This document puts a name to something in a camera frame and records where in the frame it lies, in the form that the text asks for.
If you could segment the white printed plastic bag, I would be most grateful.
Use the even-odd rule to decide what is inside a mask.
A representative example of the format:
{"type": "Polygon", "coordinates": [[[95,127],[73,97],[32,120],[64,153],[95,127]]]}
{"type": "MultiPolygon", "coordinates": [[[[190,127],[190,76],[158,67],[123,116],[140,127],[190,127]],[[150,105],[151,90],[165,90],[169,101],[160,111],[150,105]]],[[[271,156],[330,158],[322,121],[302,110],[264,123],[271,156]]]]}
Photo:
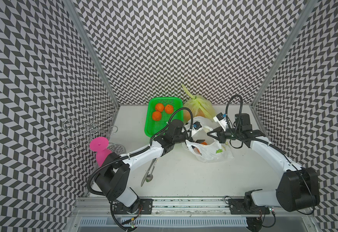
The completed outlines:
{"type": "Polygon", "coordinates": [[[188,140],[183,142],[182,147],[203,163],[221,162],[234,158],[230,146],[221,144],[207,135],[208,132],[216,129],[218,124],[201,116],[194,117],[193,123],[197,121],[201,123],[202,129],[192,135],[192,142],[188,140]],[[196,140],[205,140],[208,145],[198,144],[196,140]]]}

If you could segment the yellow-green plastic bag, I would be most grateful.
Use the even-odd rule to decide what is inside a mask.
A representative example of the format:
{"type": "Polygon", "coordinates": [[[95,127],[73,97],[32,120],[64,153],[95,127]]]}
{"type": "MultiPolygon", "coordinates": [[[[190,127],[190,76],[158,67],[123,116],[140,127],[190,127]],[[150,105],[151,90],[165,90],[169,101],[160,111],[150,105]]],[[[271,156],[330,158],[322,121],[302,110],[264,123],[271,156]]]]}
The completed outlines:
{"type": "Polygon", "coordinates": [[[212,103],[200,95],[193,95],[189,92],[185,85],[181,84],[184,92],[189,99],[184,103],[184,107],[191,110],[193,117],[204,117],[212,120],[216,116],[216,111],[212,103]]]}

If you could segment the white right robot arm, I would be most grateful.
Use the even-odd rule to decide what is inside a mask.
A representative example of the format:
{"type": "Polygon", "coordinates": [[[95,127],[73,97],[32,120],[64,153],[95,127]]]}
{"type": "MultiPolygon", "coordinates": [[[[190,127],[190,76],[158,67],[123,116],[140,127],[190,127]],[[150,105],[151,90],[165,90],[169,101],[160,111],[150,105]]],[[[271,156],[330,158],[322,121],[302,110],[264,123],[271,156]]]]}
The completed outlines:
{"type": "Polygon", "coordinates": [[[284,151],[273,145],[260,130],[254,130],[250,117],[246,113],[235,116],[231,124],[226,114],[219,113],[214,118],[219,127],[208,136],[221,144],[227,140],[238,140],[243,145],[258,153],[275,171],[280,179],[273,190],[255,189],[245,193],[244,207],[276,206],[285,211],[314,209],[320,203],[318,174],[313,168],[305,168],[288,158],[284,151]]]}

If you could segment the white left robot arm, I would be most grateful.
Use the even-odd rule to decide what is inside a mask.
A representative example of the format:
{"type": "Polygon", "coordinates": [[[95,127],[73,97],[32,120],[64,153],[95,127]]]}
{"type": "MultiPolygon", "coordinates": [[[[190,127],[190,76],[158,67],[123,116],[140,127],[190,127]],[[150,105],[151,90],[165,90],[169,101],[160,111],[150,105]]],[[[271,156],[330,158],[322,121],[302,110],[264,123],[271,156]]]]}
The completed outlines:
{"type": "Polygon", "coordinates": [[[176,144],[193,142],[192,135],[201,128],[198,121],[190,121],[187,129],[181,120],[171,119],[150,138],[147,146],[123,155],[109,154],[88,178],[88,191],[105,196],[110,202],[122,203],[134,211],[140,204],[140,198],[127,186],[130,172],[171,152],[176,144]]]}

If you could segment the green plastic basket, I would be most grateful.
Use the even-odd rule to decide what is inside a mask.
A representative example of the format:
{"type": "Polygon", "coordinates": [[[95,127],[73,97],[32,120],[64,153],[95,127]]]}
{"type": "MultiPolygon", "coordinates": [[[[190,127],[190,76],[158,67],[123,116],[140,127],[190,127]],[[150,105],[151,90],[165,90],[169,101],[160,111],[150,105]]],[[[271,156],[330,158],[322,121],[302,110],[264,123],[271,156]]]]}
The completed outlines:
{"type": "Polygon", "coordinates": [[[163,112],[161,112],[161,120],[155,121],[153,119],[153,114],[156,111],[156,105],[159,103],[163,104],[164,107],[167,105],[171,105],[174,112],[183,107],[183,101],[177,97],[157,97],[151,99],[148,103],[148,110],[146,114],[146,122],[144,128],[144,132],[148,137],[151,137],[162,128],[164,128],[167,125],[168,120],[172,116],[172,114],[167,114],[166,111],[163,110],[163,112]]]}

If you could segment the metal knife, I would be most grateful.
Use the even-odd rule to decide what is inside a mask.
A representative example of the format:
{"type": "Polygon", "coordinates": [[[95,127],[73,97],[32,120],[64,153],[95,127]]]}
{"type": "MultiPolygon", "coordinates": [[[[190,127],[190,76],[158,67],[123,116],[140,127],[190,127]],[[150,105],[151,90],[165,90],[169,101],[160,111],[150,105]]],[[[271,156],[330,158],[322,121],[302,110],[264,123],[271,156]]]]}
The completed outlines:
{"type": "Polygon", "coordinates": [[[143,179],[142,179],[142,182],[141,182],[141,187],[144,185],[144,183],[146,182],[150,182],[152,181],[153,179],[153,171],[154,171],[154,168],[155,168],[155,165],[157,163],[157,159],[153,159],[148,170],[146,171],[143,179]]]}

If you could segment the metal spoon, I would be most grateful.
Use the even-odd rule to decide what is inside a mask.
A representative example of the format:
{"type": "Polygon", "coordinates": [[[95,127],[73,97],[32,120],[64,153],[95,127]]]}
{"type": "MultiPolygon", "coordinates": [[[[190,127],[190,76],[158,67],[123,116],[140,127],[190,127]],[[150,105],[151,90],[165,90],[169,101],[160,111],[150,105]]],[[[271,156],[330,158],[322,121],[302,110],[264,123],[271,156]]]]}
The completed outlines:
{"type": "Polygon", "coordinates": [[[154,177],[153,172],[154,172],[156,164],[157,164],[157,159],[155,159],[155,162],[153,163],[153,166],[151,167],[149,174],[146,176],[146,182],[152,181],[152,179],[154,177]]]}

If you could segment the pink plastic cup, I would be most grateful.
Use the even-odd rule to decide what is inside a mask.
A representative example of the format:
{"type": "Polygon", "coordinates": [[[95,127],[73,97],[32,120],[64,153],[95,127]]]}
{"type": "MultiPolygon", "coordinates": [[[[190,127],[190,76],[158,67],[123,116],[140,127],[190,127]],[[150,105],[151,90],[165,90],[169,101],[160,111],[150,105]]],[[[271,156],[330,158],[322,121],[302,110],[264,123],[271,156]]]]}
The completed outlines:
{"type": "Polygon", "coordinates": [[[102,166],[105,159],[112,153],[109,147],[109,140],[105,137],[98,137],[91,141],[89,145],[93,152],[96,152],[96,162],[99,167],[102,166]]]}

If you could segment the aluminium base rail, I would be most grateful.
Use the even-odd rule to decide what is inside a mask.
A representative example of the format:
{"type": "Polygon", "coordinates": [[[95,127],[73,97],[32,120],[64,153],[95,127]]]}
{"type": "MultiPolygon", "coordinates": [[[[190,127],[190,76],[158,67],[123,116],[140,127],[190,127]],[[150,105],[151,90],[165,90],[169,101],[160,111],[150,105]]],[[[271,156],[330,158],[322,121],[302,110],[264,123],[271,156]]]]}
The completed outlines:
{"type": "Polygon", "coordinates": [[[77,200],[66,232],[118,231],[136,232],[156,229],[233,228],[235,231],[319,232],[313,216],[287,212],[275,206],[253,206],[244,209],[240,197],[145,197],[133,213],[121,203],[110,205],[102,197],[77,200]]]}

